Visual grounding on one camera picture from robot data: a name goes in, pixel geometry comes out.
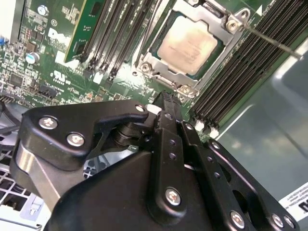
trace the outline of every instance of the silver screw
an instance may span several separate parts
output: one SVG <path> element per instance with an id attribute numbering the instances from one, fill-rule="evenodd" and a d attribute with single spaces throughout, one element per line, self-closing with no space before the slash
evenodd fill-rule
<path id="1" fill-rule="evenodd" d="M 227 26 L 227 29 L 231 32 L 238 28 L 238 24 L 235 20 L 228 21 L 226 26 Z"/>
<path id="2" fill-rule="evenodd" d="M 140 105 L 136 105 L 136 109 L 137 111 L 144 112 L 144 108 L 141 107 Z"/>
<path id="3" fill-rule="evenodd" d="M 58 123 L 55 119 L 50 118 L 50 117 L 44 117 L 38 121 L 38 124 L 48 130 L 55 129 L 58 126 Z"/>
<path id="4" fill-rule="evenodd" d="M 181 203 L 181 197 L 179 193 L 174 189 L 166 190 L 166 199 L 169 201 L 170 204 L 174 206 L 177 206 Z"/>
<path id="5" fill-rule="evenodd" d="M 152 69 L 152 68 L 151 68 L 151 65 L 148 64 L 148 63 L 143 63 L 143 64 L 141 64 L 140 68 L 141 68 L 141 71 L 142 71 L 142 72 L 145 72 L 145 73 L 150 72 L 150 70 Z"/>
<path id="6" fill-rule="evenodd" d="M 81 145 L 85 143 L 85 140 L 83 139 L 83 137 L 77 133 L 69 134 L 66 140 L 70 145 L 75 146 L 75 147 L 80 147 Z"/>
<path id="7" fill-rule="evenodd" d="M 288 223 L 289 226 L 291 226 L 293 229 L 295 228 L 295 225 L 290 218 L 288 218 L 287 216 L 284 216 L 283 218 L 284 218 L 285 222 Z"/>
<path id="8" fill-rule="evenodd" d="M 212 145 L 214 146 L 214 148 L 219 149 L 219 145 L 218 143 L 216 143 L 215 141 L 212 141 Z"/>
<path id="9" fill-rule="evenodd" d="M 186 123 L 186 127 L 187 127 L 189 130 L 193 130 L 192 125 L 190 125 L 189 123 Z"/>
<path id="10" fill-rule="evenodd" d="M 244 220 L 238 212 L 231 211 L 230 217 L 237 227 L 239 227 L 240 229 L 243 229 L 245 227 Z"/>
<path id="11" fill-rule="evenodd" d="M 277 216 L 276 214 L 273 214 L 271 217 L 273 218 L 276 225 L 278 225 L 280 228 L 283 228 L 283 222 L 279 216 Z"/>
<path id="12" fill-rule="evenodd" d="M 170 115 L 169 113 L 165 113 L 165 117 L 172 120 L 172 115 Z"/>

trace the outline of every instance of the electronic component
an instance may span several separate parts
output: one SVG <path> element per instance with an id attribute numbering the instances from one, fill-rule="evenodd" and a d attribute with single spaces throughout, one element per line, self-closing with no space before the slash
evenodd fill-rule
<path id="1" fill-rule="evenodd" d="M 217 43 L 206 23 L 179 16 L 163 39 L 157 55 L 168 63 L 170 70 L 195 75 Z"/>
<path id="2" fill-rule="evenodd" d="M 11 73 L 10 83 L 16 87 L 21 87 L 23 84 L 23 78 L 14 73 Z"/>
<path id="3" fill-rule="evenodd" d="M 31 42 L 28 42 L 28 43 L 26 44 L 26 52 L 27 52 L 27 53 L 35 52 L 36 49 L 37 49 L 36 44 L 33 44 L 33 43 L 31 43 Z"/>
<path id="4" fill-rule="evenodd" d="M 142 59 L 136 60 L 137 70 L 176 90 L 182 99 L 199 94 L 239 41 L 243 31 L 239 27 L 231 30 L 227 25 L 247 22 L 250 16 L 250 10 L 242 8 L 233 18 L 226 11 L 220 17 L 213 12 L 224 8 L 215 1 L 211 3 L 191 6 L 176 0 L 165 22 L 155 26 Z"/>
<path id="5" fill-rule="evenodd" d="M 96 95 L 93 99 L 93 102 L 101 102 L 101 101 L 103 101 L 102 95 Z"/>
<path id="6" fill-rule="evenodd" d="M 75 26 L 74 34 L 66 51 L 65 62 L 81 57 L 100 18 L 101 14 L 99 12 L 102 12 L 104 5 L 105 11 L 103 14 L 107 12 L 108 2 L 106 0 L 83 0 L 80 18 Z"/>
<path id="7" fill-rule="evenodd" d="M 308 9 L 302 8 L 303 4 L 304 1 L 298 1 L 293 5 L 287 0 L 274 4 L 256 30 L 290 46 L 308 26 Z M 277 24 L 284 26 L 268 30 L 271 25 Z M 191 116 L 202 121 L 221 123 L 225 116 L 231 116 L 228 113 L 245 94 L 264 79 L 282 54 L 279 48 L 250 34 L 196 101 L 190 110 Z"/>
<path id="8" fill-rule="evenodd" d="M 36 39 L 37 38 L 37 35 L 38 35 L 38 32 L 37 31 L 32 31 L 31 32 L 31 37 L 33 38 L 33 39 Z"/>
<path id="9" fill-rule="evenodd" d="M 43 34 L 41 34 L 41 33 L 37 33 L 37 35 L 36 35 L 36 38 L 35 38 L 37 41 L 40 41 L 40 42 L 42 42 L 43 41 L 43 39 L 44 39 L 44 35 Z"/>
<path id="10" fill-rule="evenodd" d="M 58 94 L 58 92 L 55 89 L 53 89 L 53 88 L 51 88 L 49 86 L 46 86 L 44 84 L 39 84 L 37 86 L 37 88 L 38 88 L 38 93 L 39 94 L 41 94 L 41 95 L 43 95 L 43 96 L 45 96 L 45 97 L 47 97 L 49 99 L 53 99 Z"/>
<path id="11" fill-rule="evenodd" d="M 44 5 L 40 5 L 38 7 L 38 13 L 42 16 L 47 16 L 49 14 L 48 8 L 47 6 Z"/>
<path id="12" fill-rule="evenodd" d="M 0 6 L 0 36 L 10 43 L 18 40 L 25 0 L 2 0 Z"/>
<path id="13" fill-rule="evenodd" d="M 92 7 L 92 10 L 91 10 L 90 14 L 93 15 L 93 16 L 96 16 L 99 13 L 101 7 L 102 7 L 102 3 L 96 1 L 94 3 L 93 7 Z"/>
<path id="14" fill-rule="evenodd" d="M 26 62 L 29 64 L 36 64 L 39 61 L 39 54 L 31 52 L 26 55 Z"/>

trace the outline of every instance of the black ram slot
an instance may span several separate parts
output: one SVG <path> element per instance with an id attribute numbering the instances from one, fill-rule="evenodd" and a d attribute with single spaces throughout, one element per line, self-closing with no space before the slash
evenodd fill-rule
<path id="1" fill-rule="evenodd" d="M 135 2 L 132 2 L 130 4 L 130 7 L 128 9 L 128 11 L 126 11 L 125 14 L 125 18 L 124 20 L 122 20 L 121 26 L 120 26 L 120 31 L 119 33 L 116 35 L 116 39 L 113 40 L 112 44 L 109 47 L 109 50 L 106 53 L 106 56 L 104 57 L 104 62 L 100 67 L 100 70 L 105 72 L 108 68 L 108 66 L 110 65 L 112 58 L 115 55 L 115 52 L 119 46 L 119 43 L 121 41 L 121 39 L 123 38 L 125 32 L 127 31 L 127 28 L 129 27 L 130 21 L 132 20 L 132 17 L 134 15 L 136 6 L 138 4 Z"/>
<path id="2" fill-rule="evenodd" d="M 304 24 L 304 25 L 307 25 L 307 24 L 308 24 L 308 19 L 306 19 L 306 21 L 304 21 L 303 24 Z M 294 41 L 294 40 L 297 38 L 297 36 L 300 35 L 305 29 L 306 29 L 306 27 L 302 26 L 302 27 L 301 27 L 301 30 L 299 30 L 298 32 L 294 33 L 294 34 L 293 34 L 293 37 L 292 37 L 286 44 L 292 44 L 292 41 Z M 277 52 L 277 57 L 279 57 L 279 56 L 282 55 L 282 54 L 283 54 L 283 51 L 279 50 L 279 51 Z M 268 66 L 270 67 L 271 65 L 273 65 L 273 64 L 275 63 L 276 60 L 277 60 L 277 59 L 274 59 L 274 60 L 270 61 L 270 62 L 268 63 Z M 259 78 L 258 78 L 256 81 L 252 82 L 249 86 L 247 86 L 246 89 L 244 89 L 243 92 L 241 92 L 241 94 L 238 95 L 236 99 L 232 100 L 232 102 L 230 102 L 230 104 L 229 104 L 228 107 L 225 107 L 225 108 L 223 109 L 223 111 L 220 111 L 220 112 L 216 115 L 215 120 L 220 121 L 220 120 L 229 112 L 229 110 L 231 110 L 231 109 L 237 104 L 238 100 L 240 100 L 240 99 L 249 91 L 249 89 L 250 89 L 251 87 L 253 87 L 253 85 L 254 85 L 257 81 L 259 81 Z"/>
<path id="3" fill-rule="evenodd" d="M 98 44 L 101 43 L 101 40 L 106 33 L 107 27 L 105 27 L 105 29 L 103 31 L 101 31 L 101 27 L 103 25 L 104 20 L 106 19 L 108 9 L 110 8 L 110 3 L 111 3 L 111 0 L 107 0 L 106 3 L 104 4 L 102 13 L 101 13 L 100 18 L 98 19 L 98 22 L 95 26 L 92 37 L 86 45 L 84 57 L 83 57 L 84 60 L 87 59 L 87 57 L 90 54 L 90 52 L 92 51 L 93 47 L 96 47 Z M 109 17 L 109 20 L 106 21 L 107 25 L 110 23 L 110 20 L 111 20 L 111 17 Z"/>
<path id="4" fill-rule="evenodd" d="M 267 31 L 268 27 L 271 25 L 272 19 L 280 16 L 281 11 L 286 8 L 286 4 L 289 2 L 291 2 L 291 0 L 284 1 L 283 4 L 274 4 L 272 9 L 259 22 L 256 29 L 263 33 Z M 215 89 L 219 89 L 220 86 L 224 84 L 224 81 L 228 77 L 226 73 L 231 73 L 236 68 L 236 66 L 241 63 L 241 60 L 244 58 L 245 55 L 252 54 L 250 50 L 259 40 L 261 39 L 254 34 L 250 34 L 248 36 L 243 46 L 239 48 L 238 56 L 233 56 L 233 58 L 229 61 L 228 65 L 220 73 L 220 77 L 216 78 L 213 81 L 213 83 L 208 87 L 203 96 L 196 102 L 195 108 L 207 103 L 207 101 L 212 97 L 212 95 L 215 94 Z"/>
<path id="5" fill-rule="evenodd" d="M 301 13 L 305 13 L 305 11 L 307 10 L 307 8 L 300 8 L 300 16 L 303 16 Z M 284 30 L 283 32 L 281 32 L 279 34 L 279 36 L 283 39 L 283 43 L 287 44 L 287 45 L 291 45 L 292 41 L 294 39 L 296 39 L 296 37 L 303 31 L 303 25 L 305 23 L 302 23 L 302 17 L 297 17 L 297 20 L 292 22 L 291 25 L 286 25 L 289 28 L 295 28 L 296 24 L 300 23 L 300 27 L 298 29 L 296 29 L 296 31 L 292 30 L 292 37 L 291 39 L 286 40 L 287 36 L 290 34 L 289 30 Z M 258 63 L 256 65 L 253 65 L 250 67 L 250 69 L 248 71 L 245 71 L 244 73 L 241 73 L 241 75 L 244 75 L 244 79 L 245 82 L 247 82 L 249 80 L 250 77 L 252 77 L 251 80 L 249 80 L 248 82 L 248 86 L 253 86 L 251 85 L 252 83 L 254 84 L 255 82 L 257 82 L 260 77 L 263 76 L 263 74 L 265 73 L 265 69 L 269 69 L 271 67 L 271 64 L 273 64 L 278 58 L 279 55 L 272 55 L 274 52 L 280 52 L 279 49 L 271 46 L 270 44 L 265 44 L 265 50 L 263 53 L 261 53 L 259 59 L 258 59 Z M 221 102 L 219 105 L 216 106 L 215 110 L 211 110 L 211 114 L 209 114 L 210 117 L 214 116 L 214 115 L 218 115 L 220 114 L 220 108 L 223 107 L 223 105 L 226 105 L 227 103 L 227 99 L 230 100 L 232 98 L 233 92 L 242 92 L 242 93 L 246 93 L 250 88 L 246 87 L 247 85 L 245 83 L 242 82 L 238 82 L 234 85 L 234 87 L 228 92 L 228 94 L 225 97 L 225 101 Z"/>
<path id="6" fill-rule="evenodd" d="M 113 79 L 116 76 L 116 74 L 119 71 L 122 63 L 124 62 L 124 59 L 125 59 L 133 41 L 134 41 L 135 35 L 140 30 L 140 28 L 143 24 L 143 21 L 144 21 L 146 15 L 147 15 L 148 11 L 150 10 L 152 4 L 153 4 L 153 1 L 154 0 L 147 0 L 145 2 L 145 4 L 143 5 L 143 9 L 141 10 L 141 13 L 139 14 L 138 18 L 136 19 L 135 24 L 133 26 L 133 29 L 130 30 L 130 33 L 128 35 L 127 41 L 125 42 L 125 45 L 122 46 L 121 51 L 120 51 L 120 53 L 119 53 L 119 55 L 118 55 L 118 57 L 115 61 L 114 67 L 113 67 L 113 69 L 110 73 L 110 76 L 109 76 L 110 79 Z"/>
<path id="7" fill-rule="evenodd" d="M 300 20 L 301 20 L 300 18 L 297 18 L 295 23 L 297 23 Z M 285 32 L 288 33 L 288 30 L 286 30 L 285 27 L 282 27 L 282 24 L 285 26 L 289 26 L 286 25 L 284 21 L 280 21 L 278 25 L 274 25 L 275 28 L 279 29 L 277 29 L 276 31 L 271 30 L 271 33 L 269 33 L 268 35 L 271 38 L 279 39 L 276 36 L 277 32 L 279 31 L 279 37 L 284 38 L 286 36 Z M 207 105 L 208 107 L 207 112 L 211 114 L 209 115 L 205 114 L 206 116 L 207 115 L 212 116 L 213 114 L 215 114 L 218 108 L 220 108 L 219 106 L 217 107 L 217 103 L 219 102 L 219 100 L 224 98 L 225 94 L 227 94 L 226 99 L 229 99 L 234 92 L 237 92 L 242 85 L 244 85 L 246 82 L 249 81 L 250 77 L 252 77 L 255 74 L 254 73 L 255 69 L 262 66 L 263 63 L 266 61 L 267 57 L 271 57 L 271 54 L 275 51 L 275 47 L 273 47 L 271 44 L 268 44 L 266 41 L 260 41 L 260 42 L 261 44 L 260 46 L 258 46 L 258 49 L 252 51 L 253 55 L 250 58 L 246 58 L 248 63 L 246 62 L 245 65 L 242 66 L 242 68 L 238 68 L 235 73 L 232 73 L 232 75 L 235 76 L 235 78 L 234 79 L 229 78 L 228 81 L 226 81 L 226 85 L 223 88 L 219 88 L 219 90 L 217 91 L 219 97 L 217 98 L 216 101 L 210 102 Z"/>
<path id="8" fill-rule="evenodd" d="M 272 6 L 256 29 L 290 46 L 307 26 L 305 0 L 282 0 Z M 282 54 L 282 50 L 250 34 L 192 107 L 191 115 L 219 123 Z"/>

